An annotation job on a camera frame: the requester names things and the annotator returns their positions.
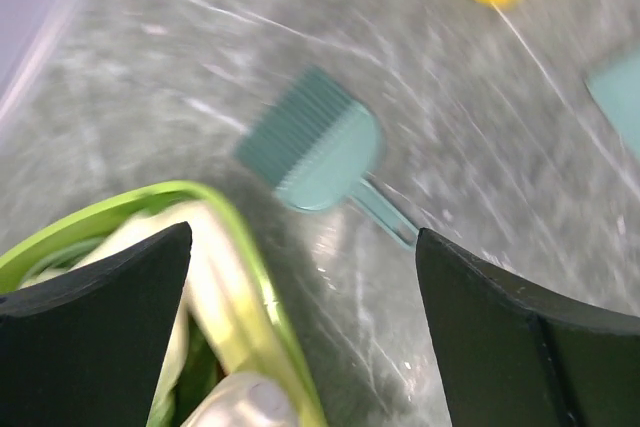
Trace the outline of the teal dustpan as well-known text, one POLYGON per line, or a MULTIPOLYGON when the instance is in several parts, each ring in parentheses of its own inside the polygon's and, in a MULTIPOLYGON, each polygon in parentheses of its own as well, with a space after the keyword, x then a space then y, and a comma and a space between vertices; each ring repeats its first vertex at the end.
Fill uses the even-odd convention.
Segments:
POLYGON ((586 86, 626 147, 639 159, 639 48, 593 71, 586 86))

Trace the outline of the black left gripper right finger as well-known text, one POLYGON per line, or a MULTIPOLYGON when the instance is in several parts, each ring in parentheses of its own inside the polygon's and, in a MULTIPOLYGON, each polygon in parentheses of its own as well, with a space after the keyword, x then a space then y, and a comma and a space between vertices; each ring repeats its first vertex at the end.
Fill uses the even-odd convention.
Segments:
POLYGON ((637 317, 560 295, 427 228, 416 269, 453 425, 638 425, 637 317))

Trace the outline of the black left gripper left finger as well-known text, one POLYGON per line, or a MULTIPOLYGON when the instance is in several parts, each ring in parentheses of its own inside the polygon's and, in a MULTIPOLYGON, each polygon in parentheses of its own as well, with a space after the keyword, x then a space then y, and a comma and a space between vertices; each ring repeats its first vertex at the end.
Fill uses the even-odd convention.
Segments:
POLYGON ((4 426, 143 426, 183 292, 188 223, 1 297, 4 426))

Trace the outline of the teal hand brush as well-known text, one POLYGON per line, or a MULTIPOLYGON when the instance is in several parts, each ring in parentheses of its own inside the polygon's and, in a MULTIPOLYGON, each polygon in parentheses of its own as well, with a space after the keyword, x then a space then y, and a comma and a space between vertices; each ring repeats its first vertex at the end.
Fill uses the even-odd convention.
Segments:
POLYGON ((379 121, 319 67, 307 69, 237 144, 235 158, 288 207, 320 212, 352 199, 399 245, 419 229, 368 178, 384 147, 379 121))

